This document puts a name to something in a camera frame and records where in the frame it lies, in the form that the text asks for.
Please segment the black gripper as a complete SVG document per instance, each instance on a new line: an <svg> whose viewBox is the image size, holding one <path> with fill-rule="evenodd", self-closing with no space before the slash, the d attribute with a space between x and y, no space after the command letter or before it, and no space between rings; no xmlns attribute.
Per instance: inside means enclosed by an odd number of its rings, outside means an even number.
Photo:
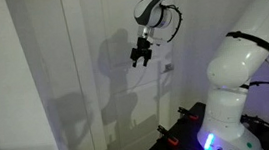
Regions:
<svg viewBox="0 0 269 150"><path fill-rule="evenodd" d="M152 50L150 49L151 45L148 40L145 38L139 37L137 40L136 47L132 49L131 51L131 59L134 61L132 63L132 66L136 68L137 66L137 61L140 57L144 58L143 66L146 67L148 64L148 59L152 57L151 53Z"/></svg>

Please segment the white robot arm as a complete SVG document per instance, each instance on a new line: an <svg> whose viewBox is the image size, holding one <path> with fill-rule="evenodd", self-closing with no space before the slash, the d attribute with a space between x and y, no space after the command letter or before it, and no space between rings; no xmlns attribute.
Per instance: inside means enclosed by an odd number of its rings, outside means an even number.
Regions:
<svg viewBox="0 0 269 150"><path fill-rule="evenodd" d="M140 0L134 7L139 24L137 46L131 59L152 57L150 38L156 28L171 22L170 7L164 0ZM252 76L269 64L269 0L253 0L226 34L207 67L211 82L197 141L201 150L263 150L260 140L241 123Z"/></svg>

